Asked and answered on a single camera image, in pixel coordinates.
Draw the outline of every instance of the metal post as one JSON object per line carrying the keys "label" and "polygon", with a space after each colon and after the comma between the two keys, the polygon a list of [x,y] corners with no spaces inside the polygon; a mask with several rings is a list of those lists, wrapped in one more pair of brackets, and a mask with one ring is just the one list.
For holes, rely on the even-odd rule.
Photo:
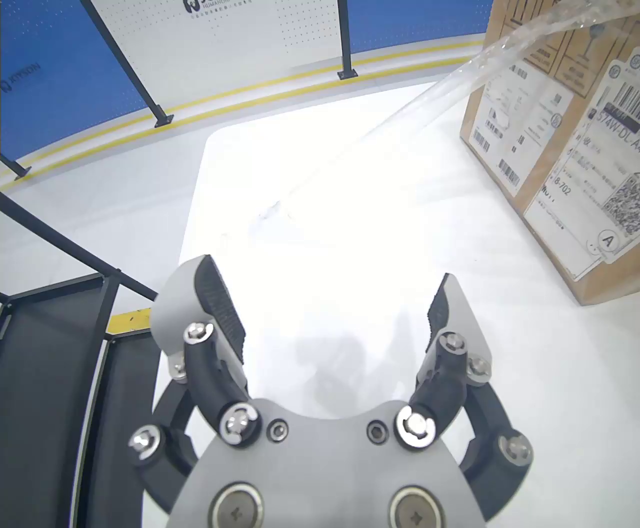
{"label": "metal post", "polygon": [[11,161],[6,156],[2,155],[2,153],[0,153],[0,161],[2,161],[2,163],[4,163],[7,167],[9,167],[13,172],[17,174],[17,180],[20,178],[24,178],[27,172],[31,170],[31,167],[24,168],[17,161]]}
{"label": "metal post", "polygon": [[93,22],[96,29],[100,33],[101,37],[107,43],[107,46],[109,46],[111,53],[113,53],[113,56],[119,62],[120,66],[122,67],[124,72],[127,74],[127,77],[129,78],[129,80],[133,83],[133,86],[135,86],[136,90],[138,91],[142,99],[145,100],[145,104],[149,107],[151,112],[154,113],[154,116],[156,116],[156,119],[157,119],[156,128],[161,127],[163,125],[168,125],[171,121],[173,121],[173,114],[171,115],[165,114],[164,110],[160,107],[160,105],[156,104],[156,102],[151,98],[151,96],[149,95],[149,92],[142,84],[142,81],[140,81],[140,78],[131,67],[131,64],[129,64],[129,61],[124,56],[124,53],[120,49],[120,46],[118,46],[118,43],[113,38],[113,35],[111,34],[106,24],[100,17],[100,14],[94,7],[91,0],[80,0],[80,3],[85,8],[87,14],[89,15],[89,18],[91,18],[91,21]]}
{"label": "metal post", "polygon": [[63,234],[45,224],[36,216],[33,216],[29,211],[16,204],[4,193],[0,193],[0,212],[3,212],[9,218],[16,221],[21,226],[26,227],[29,231],[36,234],[43,240],[46,240],[49,244],[52,244],[59,250],[64,251],[67,255],[72,256],[90,268],[102,273],[104,276],[117,277],[123,286],[126,286],[137,294],[152,301],[157,297],[157,293],[151,288],[145,286],[141,282],[138,282],[134,278],[131,278],[129,275],[122,273],[111,264],[107,264],[104,260],[88,252],[82,246],[79,246]]}
{"label": "metal post", "polygon": [[347,0],[338,0],[338,19],[340,20],[340,40],[342,42],[342,71],[338,72],[338,77],[343,81],[358,77],[356,70],[351,66],[351,37],[349,36]]}

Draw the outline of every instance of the black metal frame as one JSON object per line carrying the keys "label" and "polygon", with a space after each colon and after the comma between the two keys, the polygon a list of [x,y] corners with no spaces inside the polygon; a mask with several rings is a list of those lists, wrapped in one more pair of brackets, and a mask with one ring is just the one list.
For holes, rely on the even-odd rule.
{"label": "black metal frame", "polygon": [[31,167],[25,168],[22,165],[20,165],[17,161],[10,160],[1,152],[0,152],[0,161],[2,161],[2,163],[4,163],[7,167],[9,167],[14,172],[14,174],[16,174],[17,180],[19,180],[20,178],[24,178],[27,175],[27,172],[31,170]]}
{"label": "black metal frame", "polygon": [[129,64],[129,61],[124,56],[124,53],[120,49],[120,46],[118,46],[118,43],[113,38],[113,35],[100,17],[100,14],[96,10],[91,0],[80,0],[80,3],[82,4],[83,8],[85,8],[87,14],[89,15],[89,18],[93,22],[93,25],[100,33],[107,46],[109,46],[109,49],[118,61],[118,64],[120,64],[120,67],[122,67],[124,72],[127,74],[127,77],[140,94],[140,97],[144,99],[145,104],[149,107],[149,110],[151,110],[154,116],[156,116],[156,128],[168,125],[171,121],[173,121],[173,114],[167,115],[166,113],[164,113],[162,107],[159,104],[156,104],[151,95],[149,95],[149,92],[145,88],[145,85],[142,84],[142,81],[140,81],[137,73],[131,67],[131,64]]}
{"label": "black metal frame", "polygon": [[[43,329],[45,330],[45,334],[47,334],[47,328],[55,328],[57,329],[57,332],[54,334],[54,336],[65,336],[62,338],[63,340],[68,339],[67,336],[71,336],[72,339],[78,340],[80,343],[82,343],[82,348],[79,350],[79,353],[69,355],[69,357],[75,356],[76,358],[75,360],[71,360],[70,362],[67,357],[58,358],[55,355],[55,352],[60,351],[61,346],[67,345],[65,341],[62,342],[64,343],[64,345],[61,345],[61,341],[54,338],[53,343],[51,344],[51,350],[49,350],[47,346],[39,348],[41,344],[35,345],[36,349],[42,350],[42,353],[45,355],[48,351],[54,353],[50,356],[50,358],[56,364],[56,369],[58,369],[58,371],[50,373],[51,379],[56,380],[64,378],[65,384],[70,384],[71,387],[74,387],[72,393],[73,396],[70,400],[72,401],[72,403],[68,406],[66,403],[64,403],[66,400],[63,400],[62,404],[58,404],[55,403],[55,398],[47,399],[47,402],[53,402],[53,406],[51,407],[50,411],[52,411],[53,414],[57,416],[54,419],[56,425],[47,426],[49,428],[47,430],[47,434],[50,435],[51,438],[55,437],[60,440],[61,433],[55,433],[55,427],[63,426],[65,432],[63,439],[64,448],[62,448],[61,451],[56,451],[56,455],[51,454],[51,457],[53,457],[53,459],[47,458],[46,455],[43,455],[45,456],[43,460],[52,460],[52,465],[47,466],[49,468],[49,472],[45,475],[45,481],[48,482],[47,479],[50,479],[52,477],[52,474],[50,473],[52,468],[54,471],[53,476],[55,477],[55,484],[52,484],[54,487],[47,488],[51,489],[51,494],[48,495],[46,499],[41,497],[42,504],[46,503],[48,505],[48,508],[50,509],[50,515],[48,515],[47,513],[43,513],[45,510],[38,512],[38,510],[36,509],[34,510],[35,517],[32,518],[32,520],[38,518],[38,515],[40,515],[40,520],[43,522],[45,520],[47,523],[46,526],[50,526],[53,528],[67,528],[69,526],[69,518],[73,503],[74,490],[77,489],[78,479],[81,476],[81,470],[77,471],[76,468],[82,468],[82,456],[84,453],[84,446],[86,445],[87,438],[86,432],[83,430],[83,422],[86,415],[86,402],[84,401],[84,398],[86,398],[88,395],[90,399],[93,375],[95,372],[95,366],[99,362],[100,349],[102,347],[104,338],[104,330],[109,322],[109,317],[113,308],[113,302],[115,300],[119,285],[120,282],[118,281],[117,277],[105,277],[100,273],[94,273],[92,275],[33,289],[20,294],[6,296],[6,303],[3,305],[2,309],[0,309],[0,328],[3,329],[2,346],[4,347],[2,359],[4,361],[8,360],[7,358],[10,357],[10,351],[12,349],[14,357],[16,355],[20,357],[22,355],[26,355],[25,352],[28,347],[34,346],[33,342],[28,340],[28,342],[25,342],[21,348],[20,345],[18,345],[18,349],[16,350],[15,348],[13,348],[15,347],[15,343],[13,346],[11,346],[5,341],[8,338],[7,334],[5,334],[7,328],[9,328],[9,332],[12,332],[13,330],[11,329],[13,328],[14,323],[16,323],[16,321],[18,321],[22,317],[30,317],[32,320],[36,321],[36,327],[41,323]],[[86,303],[86,301],[83,301],[83,299],[86,299],[86,297],[84,296],[85,293],[89,293],[90,291],[94,291],[95,293],[92,297],[93,301],[88,306],[91,306],[96,310],[85,312],[87,313],[88,319],[90,319],[91,321],[90,329],[87,328],[86,325],[83,326],[82,324],[80,324],[76,327],[74,324],[70,324],[70,321],[68,320],[69,313],[66,310],[55,312],[56,314],[61,314],[62,322],[60,325],[54,324],[54,321],[51,320],[50,316],[46,316],[47,309],[45,308],[45,306],[50,301],[53,300],[55,302],[59,302],[60,300],[63,300],[63,302],[68,302],[64,299],[80,295],[76,302],[80,302],[82,305],[82,303]],[[18,324],[15,329],[15,331],[18,332],[17,335],[24,335],[24,320],[21,325],[20,323],[16,324]],[[31,335],[30,333],[39,334],[38,328],[31,328],[30,323],[28,333],[29,335]],[[16,339],[20,338],[14,335],[9,339],[15,341]],[[23,394],[22,398],[17,398],[16,404],[22,403],[26,405],[24,413],[28,422],[37,420],[36,418],[34,418],[34,416],[29,414],[28,411],[29,409],[32,409],[34,405],[40,405],[40,400],[38,400],[38,398],[42,397],[42,395],[38,395],[39,390],[40,386],[38,386],[37,388],[26,387],[25,394],[29,394],[29,396],[24,397]],[[49,385],[49,389],[45,388],[44,390],[45,392],[43,394],[46,395],[47,390],[51,391],[51,386]],[[18,415],[9,414],[3,419],[15,421],[16,416]],[[42,427],[42,425],[37,421],[33,422],[33,425],[35,427]],[[29,434],[25,431],[21,432],[20,430],[18,430],[17,433]],[[33,461],[31,461],[31,464],[32,470],[29,470],[30,472],[20,472],[17,475],[20,475],[20,478],[27,480],[29,479],[29,475],[31,475],[31,477],[34,477],[38,471],[39,466],[37,465],[37,463],[35,466],[33,466]],[[10,510],[7,511],[6,509],[3,509],[2,515],[4,521],[6,521],[7,518],[11,519],[14,518],[15,515],[20,516],[21,514],[16,511],[11,513]]]}
{"label": "black metal frame", "polygon": [[73,526],[140,528],[144,488],[127,457],[127,441],[139,423],[151,420],[160,354],[149,329],[112,336],[106,345]]}
{"label": "black metal frame", "polygon": [[343,81],[358,77],[356,70],[351,66],[351,37],[349,35],[347,0],[338,0],[338,19],[340,21],[340,43],[342,44],[342,71],[338,72],[338,77]]}
{"label": "black metal frame", "polygon": [[141,282],[138,282],[126,273],[122,273],[111,264],[104,262],[104,260],[88,252],[82,246],[79,246],[31,214],[25,208],[16,204],[3,193],[0,193],[0,212],[3,212],[9,218],[27,228],[32,233],[38,235],[43,240],[46,240],[49,244],[52,244],[59,250],[64,251],[67,255],[72,256],[90,268],[102,273],[104,276],[117,277],[123,286],[126,286],[137,294],[152,301],[157,297],[157,293],[151,288],[145,286]]}

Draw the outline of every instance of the clear plastic tube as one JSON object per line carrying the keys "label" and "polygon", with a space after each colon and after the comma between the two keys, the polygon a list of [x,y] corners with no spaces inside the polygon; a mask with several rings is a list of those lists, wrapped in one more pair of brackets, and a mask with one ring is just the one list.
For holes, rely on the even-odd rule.
{"label": "clear plastic tube", "polygon": [[255,222],[284,214],[296,217],[310,214],[318,186],[333,190],[333,199],[347,188],[391,186],[389,174],[393,160],[403,156],[421,129],[482,87],[517,60],[527,56],[531,47],[548,35],[601,24],[640,13],[640,0],[563,0],[549,11],[523,24],[512,33],[485,48],[460,68],[432,84],[426,91],[388,117],[365,136],[347,146],[336,158],[309,175],[279,202],[263,211]]}

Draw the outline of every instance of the white table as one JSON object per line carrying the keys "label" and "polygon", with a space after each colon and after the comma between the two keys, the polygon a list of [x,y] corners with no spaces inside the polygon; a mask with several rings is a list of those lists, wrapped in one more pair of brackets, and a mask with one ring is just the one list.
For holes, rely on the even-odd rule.
{"label": "white table", "polygon": [[[373,142],[330,163],[424,88],[216,131],[180,261],[218,264],[246,328],[252,396],[322,418],[410,396],[427,309],[454,273],[492,349],[492,385],[535,451],[491,526],[637,526],[640,296],[577,305],[459,139],[466,102],[391,154]],[[167,382],[163,364],[156,397]],[[189,429],[202,453],[211,431],[201,417]],[[457,460],[471,434],[464,413],[446,432]]]}

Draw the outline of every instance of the barcode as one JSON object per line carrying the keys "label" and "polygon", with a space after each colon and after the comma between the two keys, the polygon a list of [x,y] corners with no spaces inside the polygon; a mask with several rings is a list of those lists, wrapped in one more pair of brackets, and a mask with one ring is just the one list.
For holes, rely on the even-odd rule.
{"label": "barcode", "polygon": [[622,87],[613,98],[614,104],[621,110],[640,119],[640,89],[629,83],[623,83]]}
{"label": "barcode", "polygon": [[500,129],[497,126],[495,126],[493,123],[491,123],[489,119],[487,119],[485,125],[489,130],[491,130],[491,132],[493,132],[496,136],[502,139],[502,132],[500,132]]}
{"label": "barcode", "polygon": [[625,232],[640,232],[640,178],[635,174],[613,194],[602,207]]}
{"label": "barcode", "polygon": [[518,183],[520,182],[520,177],[513,171],[511,167],[509,167],[509,165],[507,165],[507,162],[505,160],[501,159],[498,167],[502,171],[502,174],[507,177],[507,180],[509,180],[515,186],[518,185]]}
{"label": "barcode", "polygon": [[482,150],[487,152],[489,150],[489,141],[487,141],[484,136],[476,129],[474,132],[474,139],[480,144]]}
{"label": "barcode", "polygon": [[522,77],[523,79],[527,78],[527,72],[525,70],[523,70],[522,68],[516,68],[515,64],[513,66],[511,66],[509,69],[512,72],[516,73],[519,77]]}

